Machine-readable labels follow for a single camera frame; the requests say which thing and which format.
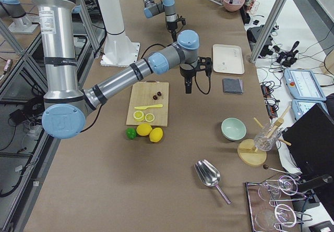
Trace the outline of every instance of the folded cloth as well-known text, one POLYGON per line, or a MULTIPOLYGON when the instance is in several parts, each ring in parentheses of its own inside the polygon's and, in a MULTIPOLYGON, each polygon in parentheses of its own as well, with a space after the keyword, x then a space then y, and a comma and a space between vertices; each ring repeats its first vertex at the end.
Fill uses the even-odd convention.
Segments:
POLYGON ((240 78, 223 78, 223 91, 225 93, 242 94, 244 93, 240 78))

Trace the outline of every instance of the lime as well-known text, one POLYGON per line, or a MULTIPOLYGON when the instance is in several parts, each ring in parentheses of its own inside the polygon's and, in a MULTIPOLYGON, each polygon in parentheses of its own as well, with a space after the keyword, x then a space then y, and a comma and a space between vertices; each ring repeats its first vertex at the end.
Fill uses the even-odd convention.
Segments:
POLYGON ((143 111, 135 111, 134 112, 134 119, 136 121, 143 121, 145 118, 144 112, 143 111))
POLYGON ((153 122, 155 118, 156 118, 156 117, 155 117, 154 114, 152 114, 152 113, 147 113, 147 114, 145 115, 145 121, 147 121, 148 123, 153 122))
POLYGON ((163 136, 162 128, 154 128, 150 133, 151 142, 159 142, 163 136))
POLYGON ((134 139, 137 136, 137 132, 134 128, 127 128, 126 129, 126 136, 128 139, 134 139))
POLYGON ((138 125, 136 131, 138 135, 144 137, 152 131, 152 127, 149 124, 140 124, 138 125))

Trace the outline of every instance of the pink bowl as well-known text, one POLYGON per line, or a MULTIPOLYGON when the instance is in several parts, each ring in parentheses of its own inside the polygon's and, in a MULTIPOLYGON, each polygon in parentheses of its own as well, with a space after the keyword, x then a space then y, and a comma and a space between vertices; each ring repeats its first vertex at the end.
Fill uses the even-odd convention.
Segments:
POLYGON ((225 9, 229 12, 234 12, 239 10, 245 3, 245 0, 239 0, 239 4, 230 4, 229 3, 230 0, 223 0, 223 5, 225 7, 225 9))

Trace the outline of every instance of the white tray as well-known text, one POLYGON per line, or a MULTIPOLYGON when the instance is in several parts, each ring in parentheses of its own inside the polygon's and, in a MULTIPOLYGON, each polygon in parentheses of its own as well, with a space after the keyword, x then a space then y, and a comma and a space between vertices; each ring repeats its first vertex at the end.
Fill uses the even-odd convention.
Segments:
POLYGON ((245 68, 241 48, 235 45, 215 44, 213 70, 218 73, 243 74, 245 68))

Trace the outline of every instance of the wooden cutting board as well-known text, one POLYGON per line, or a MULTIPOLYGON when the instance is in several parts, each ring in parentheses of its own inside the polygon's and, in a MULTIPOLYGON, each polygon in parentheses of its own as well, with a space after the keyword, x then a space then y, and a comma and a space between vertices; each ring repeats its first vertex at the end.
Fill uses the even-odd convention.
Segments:
POLYGON ((150 125, 167 127, 168 124, 168 99, 169 99, 169 83, 168 82, 137 82, 132 86, 129 110, 126 118, 126 125, 139 125, 145 121, 136 121, 133 118, 136 106, 146 106, 153 104, 163 104, 162 108, 148 108, 143 110, 144 114, 153 113, 155 119, 150 125), (157 92, 161 92, 162 96, 158 96, 157 100, 153 96, 157 92))

